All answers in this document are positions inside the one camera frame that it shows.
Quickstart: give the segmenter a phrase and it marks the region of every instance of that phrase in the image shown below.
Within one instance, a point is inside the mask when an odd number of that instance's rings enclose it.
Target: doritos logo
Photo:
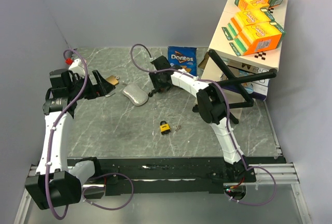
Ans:
[[[185,55],[181,54],[178,51],[175,51],[175,54],[171,55],[171,59],[177,59],[178,62],[193,62],[193,57],[186,57]]]

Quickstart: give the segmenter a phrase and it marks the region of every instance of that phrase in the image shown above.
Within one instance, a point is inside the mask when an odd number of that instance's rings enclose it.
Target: marble surface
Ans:
[[[217,138],[199,116],[192,112],[195,98],[180,88],[155,94],[143,106],[134,106],[122,93],[124,83],[136,83],[145,92],[153,88],[147,73],[139,71],[131,62],[129,48],[79,48],[88,68],[98,69],[104,78],[119,76],[120,84],[114,95],[95,100],[81,100],[75,111],[68,145],[70,157],[200,157],[222,156]],[[154,58],[164,55],[167,48],[151,48]],[[197,51],[198,62],[206,52]],[[147,53],[137,47],[137,63],[149,69]],[[168,135],[160,134],[160,122],[172,128]],[[246,156],[274,156],[273,139],[263,102],[244,108],[240,123],[232,125],[235,137]]]

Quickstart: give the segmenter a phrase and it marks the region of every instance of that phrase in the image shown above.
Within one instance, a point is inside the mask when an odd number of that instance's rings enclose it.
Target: gray wall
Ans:
[[[289,0],[280,71],[268,105],[288,162],[294,162],[314,223],[331,223],[332,59],[330,0]]]
[[[226,0],[45,0],[72,47],[207,47]]]
[[[13,223],[44,141],[48,73],[67,47],[42,0],[0,0],[0,216]]]

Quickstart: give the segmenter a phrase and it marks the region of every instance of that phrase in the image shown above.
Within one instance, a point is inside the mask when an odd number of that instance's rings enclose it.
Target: yellow padlock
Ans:
[[[168,134],[171,132],[170,125],[166,121],[160,122],[160,132],[162,135]]]

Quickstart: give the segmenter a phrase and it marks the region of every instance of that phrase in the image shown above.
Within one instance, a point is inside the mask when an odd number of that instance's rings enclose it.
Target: cable tie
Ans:
[[[223,137],[224,137],[224,136],[227,136],[227,135],[231,134],[233,130],[234,130],[234,129],[231,128],[231,129],[230,129],[230,132],[226,132],[225,134],[221,134],[221,136],[223,136]]]
[[[180,74],[180,76],[179,76],[179,78],[184,74],[184,73],[186,73],[187,71],[185,71],[184,69],[183,69],[183,71],[182,71],[182,73]]]

